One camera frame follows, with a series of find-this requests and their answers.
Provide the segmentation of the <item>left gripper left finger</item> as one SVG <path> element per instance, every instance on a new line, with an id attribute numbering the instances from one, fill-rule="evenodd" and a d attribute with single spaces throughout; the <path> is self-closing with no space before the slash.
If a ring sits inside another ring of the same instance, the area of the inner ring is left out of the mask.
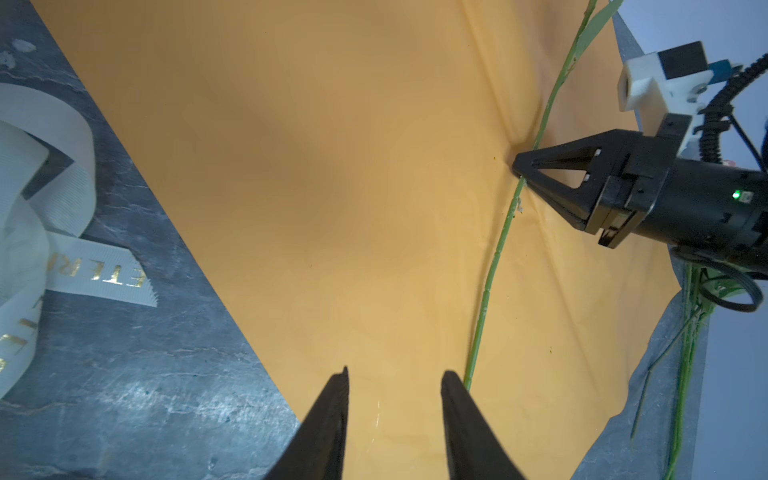
<path id="1" fill-rule="evenodd" d="M 333 374 L 265 479 L 341 479 L 347 438 L 349 374 Z"/>

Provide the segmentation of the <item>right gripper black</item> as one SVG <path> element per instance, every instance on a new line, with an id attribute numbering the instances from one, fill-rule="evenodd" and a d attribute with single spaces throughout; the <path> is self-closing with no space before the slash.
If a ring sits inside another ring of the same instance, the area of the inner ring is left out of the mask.
<path id="1" fill-rule="evenodd" d="M 517 154 L 511 171 L 572 227 L 617 247 L 630 234 L 675 246 L 686 255 L 765 273 L 767 175 L 683 159 L 678 150 L 691 119 L 668 114 L 653 136 L 613 129 Z M 541 170 L 607 174 L 577 188 Z"/>

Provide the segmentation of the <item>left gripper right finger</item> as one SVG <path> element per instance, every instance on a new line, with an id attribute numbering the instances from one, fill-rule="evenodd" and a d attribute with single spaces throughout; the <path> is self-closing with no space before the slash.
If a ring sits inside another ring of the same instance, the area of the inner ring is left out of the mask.
<path id="1" fill-rule="evenodd" d="M 456 372 L 444 372 L 440 393 L 449 478 L 523 480 Z"/>

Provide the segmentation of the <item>dark pink fake rose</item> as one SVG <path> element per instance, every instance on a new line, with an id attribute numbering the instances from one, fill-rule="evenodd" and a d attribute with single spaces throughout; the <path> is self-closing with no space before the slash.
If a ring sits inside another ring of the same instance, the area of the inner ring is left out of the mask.
<path id="1" fill-rule="evenodd" d="M 689 264 L 686 269 L 683 288 L 682 350 L 677 384 L 677 398 L 672 420 L 672 435 L 667 465 L 663 479 L 677 479 L 677 467 L 683 450 L 685 410 L 696 358 L 697 343 L 704 326 L 707 325 L 717 305 L 707 300 L 701 289 L 712 293 L 717 300 L 743 293 L 744 289 L 734 280 L 728 279 L 721 270 Z"/>

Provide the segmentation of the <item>cream fake rose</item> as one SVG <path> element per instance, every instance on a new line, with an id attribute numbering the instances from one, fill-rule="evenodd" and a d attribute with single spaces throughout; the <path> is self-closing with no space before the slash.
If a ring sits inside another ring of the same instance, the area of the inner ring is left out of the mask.
<path id="1" fill-rule="evenodd" d="M 540 147 L 544 133 L 546 132 L 549 118 L 553 109 L 553 105 L 556 102 L 557 96 L 566 83 L 570 73 L 575 68 L 576 64 L 587 51 L 594 39 L 604 29 L 606 24 L 612 20 L 612 18 L 618 13 L 619 8 L 622 6 L 622 0 L 609 1 L 600 11 L 595 12 L 597 0 L 589 0 L 587 2 L 582 21 L 573 38 L 569 51 L 563 61 L 558 76 L 556 77 L 550 94 L 547 98 L 543 113 L 541 114 L 540 122 L 536 135 L 533 141 L 533 149 L 537 150 Z M 527 185 L 527 179 L 521 177 L 514 190 L 514 194 L 510 201 L 509 207 L 505 215 L 504 223 L 501 228 L 498 241 L 496 243 L 493 257 L 491 259 L 490 266 L 484 282 L 481 302 L 478 311 L 478 317 L 475 321 L 475 329 L 472 335 L 472 344 L 469 350 L 466 368 L 464 372 L 463 384 L 467 391 L 471 390 L 475 369 L 478 361 L 478 356 L 482 344 L 482 336 L 486 324 L 486 318 L 488 308 L 490 304 L 491 291 L 496 275 L 498 265 L 501 260 L 502 252 L 509 234 L 511 223 L 516 216 L 516 212 L 521 203 L 521 195 L 523 189 Z"/>

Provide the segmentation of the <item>orange wrapping paper sheet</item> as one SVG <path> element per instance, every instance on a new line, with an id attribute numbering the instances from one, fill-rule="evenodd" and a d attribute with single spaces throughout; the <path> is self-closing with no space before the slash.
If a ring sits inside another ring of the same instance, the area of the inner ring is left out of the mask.
<path id="1" fill-rule="evenodd" d="M 348 367 L 344 478 L 446 478 L 440 378 L 588 1 L 32 3 L 297 415 Z M 471 394 L 570 479 L 680 287 L 521 200 Z"/>

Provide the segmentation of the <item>light pink fake rose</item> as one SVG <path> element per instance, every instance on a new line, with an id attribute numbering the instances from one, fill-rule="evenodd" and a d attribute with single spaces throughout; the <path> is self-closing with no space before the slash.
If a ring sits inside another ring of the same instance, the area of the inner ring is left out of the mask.
<path id="1" fill-rule="evenodd" d="M 647 391 L 647 389 L 648 389 L 648 387 L 650 385 L 651 377 L 652 377 L 652 374 L 653 374 L 654 370 L 656 369 L 657 364 L 665 359 L 665 357 L 668 355 L 669 351 L 678 343 L 678 340 L 681 338 L 681 336 L 685 332 L 687 332 L 689 330 L 689 328 L 690 328 L 690 326 L 691 326 L 691 324 L 693 322 L 694 322 L 694 320 L 693 320 L 692 316 L 687 318 L 682 323 L 681 328 L 678 330 L 678 332 L 673 337 L 673 339 L 664 348 L 662 353 L 659 354 L 657 356 L 657 358 L 654 359 L 650 363 L 648 371 L 647 371 L 646 376 L 645 376 L 645 380 L 644 380 L 643 386 L 642 386 L 642 390 L 641 390 L 641 394 L 640 394 L 640 400 L 639 400 L 639 403 L 638 403 L 638 407 L 637 407 L 637 410 L 636 410 L 636 413 L 635 413 L 635 417 L 634 417 L 632 428 L 631 428 L 631 432 L 630 432 L 630 439 L 631 440 L 633 440 L 635 435 L 636 435 L 636 431 L 637 431 L 638 424 L 639 424 L 639 421 L 640 421 L 641 412 L 642 412 L 643 407 L 644 407 L 646 391 Z"/>

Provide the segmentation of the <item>white ribbon gold lettering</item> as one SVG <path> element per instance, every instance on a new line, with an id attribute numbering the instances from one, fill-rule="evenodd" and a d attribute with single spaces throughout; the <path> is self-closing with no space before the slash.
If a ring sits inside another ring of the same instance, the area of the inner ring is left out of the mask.
<path id="1" fill-rule="evenodd" d="M 67 103 L 1 86 L 1 392 L 30 366 L 47 291 L 154 307 L 129 250 L 83 239 L 96 210 L 92 131 Z"/>

